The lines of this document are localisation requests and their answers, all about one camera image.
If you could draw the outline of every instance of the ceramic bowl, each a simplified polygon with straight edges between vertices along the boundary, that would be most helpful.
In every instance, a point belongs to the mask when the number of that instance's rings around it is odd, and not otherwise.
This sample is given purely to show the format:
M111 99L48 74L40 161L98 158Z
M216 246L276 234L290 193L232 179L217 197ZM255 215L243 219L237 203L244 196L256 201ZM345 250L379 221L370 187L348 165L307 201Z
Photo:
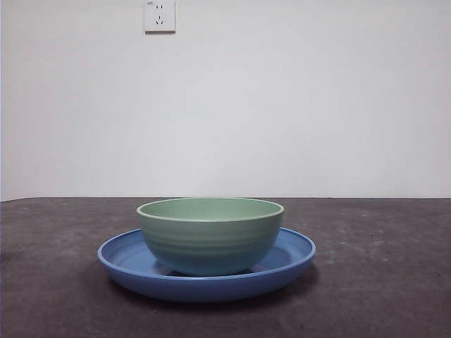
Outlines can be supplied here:
M258 199L187 198L137 209L147 247L164 265L186 275L230 275L268 253L284 209Z

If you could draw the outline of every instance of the table surface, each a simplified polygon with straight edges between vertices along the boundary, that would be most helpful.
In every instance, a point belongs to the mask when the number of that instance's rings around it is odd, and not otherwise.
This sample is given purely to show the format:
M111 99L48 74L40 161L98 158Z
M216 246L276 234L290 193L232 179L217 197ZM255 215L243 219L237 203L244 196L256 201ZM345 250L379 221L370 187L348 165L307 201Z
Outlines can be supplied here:
M2 337L451 337L451 199L268 199L312 238L288 287L230 303L170 303L112 282L108 238L150 198L1 204Z

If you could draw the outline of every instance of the plate rim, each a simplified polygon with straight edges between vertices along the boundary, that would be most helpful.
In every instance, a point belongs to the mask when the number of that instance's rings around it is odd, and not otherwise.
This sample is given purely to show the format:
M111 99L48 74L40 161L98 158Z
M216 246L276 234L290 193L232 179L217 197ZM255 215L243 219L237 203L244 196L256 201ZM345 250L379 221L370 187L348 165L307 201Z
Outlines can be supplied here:
M311 251L309 252L309 254L307 254L300 261L296 261L294 263L291 263L291 264L288 264L288 265L285 265L285 266L281 266L279 268L265 270L265 271L259 271L259 272L255 272L255 273L246 273L246 274L243 274L243 275L194 276L194 277L190 277L190 276L164 276L164 275L156 275L154 273L139 273L139 272L134 271L134 270L130 270L130 269L126 269L126 268L122 268L120 266L114 265L114 264L110 263L106 258L104 258L104 255L102 254L102 251L103 251L105 246L110 244L112 241L115 241L119 237L128 236L128 235L133 234L135 232L141 231L140 228L134 229L134 230L131 230L131 231L127 231L127 232L123 232L123 233L118 234L118 235L108 239L107 241L105 241L97 249L97 257L101 261L101 263L104 264L106 267L108 267L110 269L113 269L113 270L120 271L120 272L125 273L127 275L134 275L134 276L138 276L138 277L152 278L152 279L157 279L157 280L174 280L174 281L238 280L238 279L242 279L242 278L251 278L251 277L257 277L257 276L263 276L263 275L272 275L274 273L279 273L281 271L291 270L293 268L296 268L297 266L300 266L300 265L306 263L307 261L310 261L314 257L314 255L316 253L316 245L310 238L308 238L304 234L301 234L300 232L288 229L286 227L281 227L280 230L289 232L289 233L291 233L291 234L293 234L293 235L295 235L297 237L300 237L300 238L306 240L307 242L309 242L310 245L311 245Z

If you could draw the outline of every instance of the bowl rim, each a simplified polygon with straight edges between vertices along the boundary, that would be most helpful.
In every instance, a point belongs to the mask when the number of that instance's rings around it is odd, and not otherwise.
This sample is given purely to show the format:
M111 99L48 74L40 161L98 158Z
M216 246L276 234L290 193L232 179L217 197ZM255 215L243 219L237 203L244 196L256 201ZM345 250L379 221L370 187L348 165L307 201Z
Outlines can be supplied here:
M258 215L258 216L253 216L253 217L227 218L227 219L223 219L223 220L208 220L208 219L204 219L204 218L194 219L194 218L165 217L165 216L157 216L157 215L148 214L141 210L142 208L149 206L151 204L158 204L158 203L162 203L162 202L181 200L181 199L243 199L246 201L258 201L258 202L273 204L274 206L277 206L279 208L279 210L274 213L267 213L264 215ZM283 213L284 211L285 211L285 208L283 208L283 206L280 205L279 203L267 201L264 199L248 199L245 197L183 197L183 198L174 198L174 199L162 199L160 201L153 201L153 202L142 204L141 206L138 206L136 208L136 212L138 213L138 215L146 217L146 218L152 218L152 219L156 219L156 220L170 220L170 221L177 221L177 222L209 222L209 223L237 222L237 221L243 221L243 220L260 220L262 218L270 218L270 217L279 215L279 214Z

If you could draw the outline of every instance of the ribbed bowl exterior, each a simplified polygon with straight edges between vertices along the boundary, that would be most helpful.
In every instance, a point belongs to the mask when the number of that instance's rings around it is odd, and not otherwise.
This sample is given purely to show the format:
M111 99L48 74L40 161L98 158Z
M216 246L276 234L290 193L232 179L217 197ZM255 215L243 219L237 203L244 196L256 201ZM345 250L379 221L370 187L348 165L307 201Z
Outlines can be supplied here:
M180 221L140 215L149 250L187 275L230 275L258 263L276 240L283 213L253 220Z

